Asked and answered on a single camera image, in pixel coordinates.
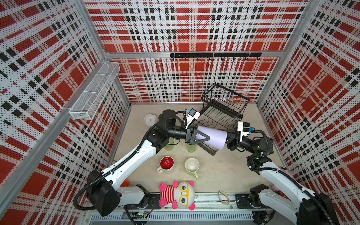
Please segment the tall green glass cup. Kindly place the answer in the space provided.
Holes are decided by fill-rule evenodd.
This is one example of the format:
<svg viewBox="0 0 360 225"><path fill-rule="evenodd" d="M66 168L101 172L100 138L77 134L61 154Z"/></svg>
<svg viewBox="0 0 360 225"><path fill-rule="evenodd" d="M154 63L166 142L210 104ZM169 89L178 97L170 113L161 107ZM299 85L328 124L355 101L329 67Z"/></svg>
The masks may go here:
<svg viewBox="0 0 360 225"><path fill-rule="evenodd" d="M187 151L189 153L194 153L196 151L196 149L197 149L196 145L190 145L190 144L187 145Z"/></svg>

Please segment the black wire dish rack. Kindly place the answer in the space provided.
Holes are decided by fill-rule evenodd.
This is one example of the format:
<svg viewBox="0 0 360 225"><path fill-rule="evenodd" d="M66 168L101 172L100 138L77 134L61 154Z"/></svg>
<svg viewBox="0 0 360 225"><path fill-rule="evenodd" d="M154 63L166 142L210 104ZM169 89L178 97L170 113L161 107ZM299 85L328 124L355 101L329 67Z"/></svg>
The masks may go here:
<svg viewBox="0 0 360 225"><path fill-rule="evenodd" d="M250 99L219 83L212 84L201 96L201 116L193 123L219 130L237 130Z"/></svg>

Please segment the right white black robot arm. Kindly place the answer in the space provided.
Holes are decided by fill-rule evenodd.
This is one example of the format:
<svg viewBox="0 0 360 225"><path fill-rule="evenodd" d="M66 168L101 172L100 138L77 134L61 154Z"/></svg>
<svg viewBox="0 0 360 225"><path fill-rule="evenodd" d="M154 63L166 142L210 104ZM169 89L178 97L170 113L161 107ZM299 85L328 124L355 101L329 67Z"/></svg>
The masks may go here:
<svg viewBox="0 0 360 225"><path fill-rule="evenodd" d="M262 138L251 140L241 131L229 130L226 145L231 151L251 153L247 157L247 167L270 181L283 195L277 194L266 185L258 185L250 190L250 205L259 208L268 206L280 213L295 225L338 225L333 203L324 193L303 186L289 173L278 167L268 157L273 153L273 140L263 131Z"/></svg>

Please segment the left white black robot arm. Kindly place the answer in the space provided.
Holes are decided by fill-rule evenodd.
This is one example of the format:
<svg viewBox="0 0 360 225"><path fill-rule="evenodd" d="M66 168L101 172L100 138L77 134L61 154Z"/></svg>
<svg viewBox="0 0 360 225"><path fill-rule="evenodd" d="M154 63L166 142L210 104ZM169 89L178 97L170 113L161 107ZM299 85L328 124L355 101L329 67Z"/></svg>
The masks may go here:
<svg viewBox="0 0 360 225"><path fill-rule="evenodd" d="M96 210L101 216L107 216L118 206L139 204L144 201L146 190L135 186L134 194L121 191L121 184L142 163L156 155L171 138L183 139L190 145L208 141L210 137L192 126L201 114L195 109L178 112L165 110L145 133L140 143L121 160L99 172L93 170L87 178L87 183L74 197L73 205L81 211Z"/></svg>

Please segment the lilac plastic cup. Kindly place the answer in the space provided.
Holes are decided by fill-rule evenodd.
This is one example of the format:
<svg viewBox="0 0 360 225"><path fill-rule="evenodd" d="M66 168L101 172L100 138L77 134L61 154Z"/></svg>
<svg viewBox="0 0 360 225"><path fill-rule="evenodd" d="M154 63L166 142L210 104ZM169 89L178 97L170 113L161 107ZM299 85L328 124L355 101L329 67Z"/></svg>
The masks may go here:
<svg viewBox="0 0 360 225"><path fill-rule="evenodd" d="M226 144L227 132L223 130L210 128L209 137L210 140L203 143L215 149L222 150Z"/></svg>

